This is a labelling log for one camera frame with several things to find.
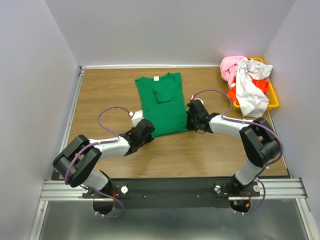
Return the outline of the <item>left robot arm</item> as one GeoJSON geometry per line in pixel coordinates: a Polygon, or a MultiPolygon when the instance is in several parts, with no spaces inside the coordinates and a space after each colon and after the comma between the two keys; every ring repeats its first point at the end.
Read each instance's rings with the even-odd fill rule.
{"type": "Polygon", "coordinates": [[[90,140],[83,134],[75,137],[53,160],[54,169],[72,188],[84,185],[101,198],[112,192],[110,177],[95,170],[100,159],[128,156],[152,142],[154,125],[147,119],[140,120],[128,132],[114,138],[90,140]]]}

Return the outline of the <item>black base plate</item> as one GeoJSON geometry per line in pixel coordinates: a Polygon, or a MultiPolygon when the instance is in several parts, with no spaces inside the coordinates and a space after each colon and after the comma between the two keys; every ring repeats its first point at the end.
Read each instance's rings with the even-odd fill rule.
{"type": "Polygon", "coordinates": [[[93,190],[83,190],[84,199],[93,199],[100,213],[116,209],[234,208],[249,211],[253,197],[259,197],[256,181],[246,186],[232,177],[115,178],[107,187],[110,198],[93,190]]]}

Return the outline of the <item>green t-shirt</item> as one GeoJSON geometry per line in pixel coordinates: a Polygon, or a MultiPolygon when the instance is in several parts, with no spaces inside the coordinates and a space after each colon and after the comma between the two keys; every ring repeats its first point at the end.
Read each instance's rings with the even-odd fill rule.
{"type": "Polygon", "coordinates": [[[187,110],[179,72],[152,78],[140,77],[135,85],[145,119],[152,122],[152,137],[187,132],[187,110]]]}

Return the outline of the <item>orange t-shirt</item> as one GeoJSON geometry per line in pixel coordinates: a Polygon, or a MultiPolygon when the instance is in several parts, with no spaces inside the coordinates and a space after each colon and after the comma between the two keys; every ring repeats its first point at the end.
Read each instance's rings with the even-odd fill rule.
{"type": "MultiPolygon", "coordinates": [[[[256,80],[256,79],[251,79],[252,83],[260,89],[266,96],[269,94],[269,82],[267,79],[262,79],[262,80],[256,80]]],[[[236,77],[233,78],[231,85],[229,87],[229,91],[227,93],[227,96],[235,102],[237,105],[239,105],[239,101],[236,97],[236,77]]]]}

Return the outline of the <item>white t-shirt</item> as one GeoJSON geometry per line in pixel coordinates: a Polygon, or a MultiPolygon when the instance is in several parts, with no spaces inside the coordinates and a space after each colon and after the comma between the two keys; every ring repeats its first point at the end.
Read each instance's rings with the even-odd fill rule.
{"type": "Polygon", "coordinates": [[[267,79],[273,70],[270,64],[244,57],[237,63],[235,72],[235,96],[244,117],[259,118],[267,110],[269,99],[253,80],[267,79]]]}

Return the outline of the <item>yellow plastic bin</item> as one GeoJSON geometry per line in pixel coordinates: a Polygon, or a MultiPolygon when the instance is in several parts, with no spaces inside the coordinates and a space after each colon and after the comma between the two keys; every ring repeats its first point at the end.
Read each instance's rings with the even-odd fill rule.
{"type": "MultiPolygon", "coordinates": [[[[269,110],[272,110],[272,109],[274,109],[274,108],[277,108],[277,107],[279,106],[279,101],[278,101],[278,99],[277,99],[275,90],[274,90],[274,88],[273,88],[273,86],[272,86],[272,83],[271,83],[271,81],[270,81],[270,76],[267,78],[267,81],[269,82],[269,90],[268,90],[268,96],[267,96],[268,99],[269,99],[269,102],[268,102],[267,110],[266,110],[266,111],[269,111],[269,110]]],[[[236,104],[236,103],[234,102],[234,105],[235,105],[235,106],[238,106],[238,108],[241,110],[239,104],[236,104]]]]}

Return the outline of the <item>pink t-shirt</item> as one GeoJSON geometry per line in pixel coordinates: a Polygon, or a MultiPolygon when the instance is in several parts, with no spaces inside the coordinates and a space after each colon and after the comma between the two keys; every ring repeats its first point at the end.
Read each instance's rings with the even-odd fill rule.
{"type": "Polygon", "coordinates": [[[243,55],[226,56],[222,59],[220,63],[220,73],[223,80],[225,80],[229,85],[232,84],[236,66],[238,62],[244,58],[243,55]]]}

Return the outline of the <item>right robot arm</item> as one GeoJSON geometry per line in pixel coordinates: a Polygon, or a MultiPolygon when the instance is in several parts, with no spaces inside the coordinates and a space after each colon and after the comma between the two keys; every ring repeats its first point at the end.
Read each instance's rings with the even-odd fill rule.
{"type": "Polygon", "coordinates": [[[199,99],[187,104],[187,129],[241,139],[246,161],[221,189],[230,196],[241,196],[247,192],[255,178],[283,150],[278,136],[265,118],[240,120],[215,112],[209,114],[199,99]]]}

